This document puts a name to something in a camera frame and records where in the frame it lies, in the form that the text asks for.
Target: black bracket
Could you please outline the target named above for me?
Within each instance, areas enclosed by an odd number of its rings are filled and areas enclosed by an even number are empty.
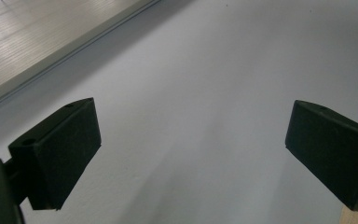
[[[347,207],[358,211],[358,123],[295,101],[286,147]]]
[[[0,160],[0,224],[23,223],[20,203],[61,209],[101,146],[92,98],[65,105],[9,145]]]

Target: white table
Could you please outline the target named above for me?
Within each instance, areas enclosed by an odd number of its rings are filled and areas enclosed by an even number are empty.
[[[0,103],[0,157],[86,97],[103,146],[27,223],[338,223],[284,137],[295,99],[358,122],[358,1],[163,0]]]

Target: black block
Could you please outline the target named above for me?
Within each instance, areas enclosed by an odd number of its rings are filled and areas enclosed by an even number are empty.
[[[61,209],[100,146],[92,98],[62,107],[10,144],[33,209]]]
[[[286,147],[351,210],[358,210],[358,123],[296,101]]]

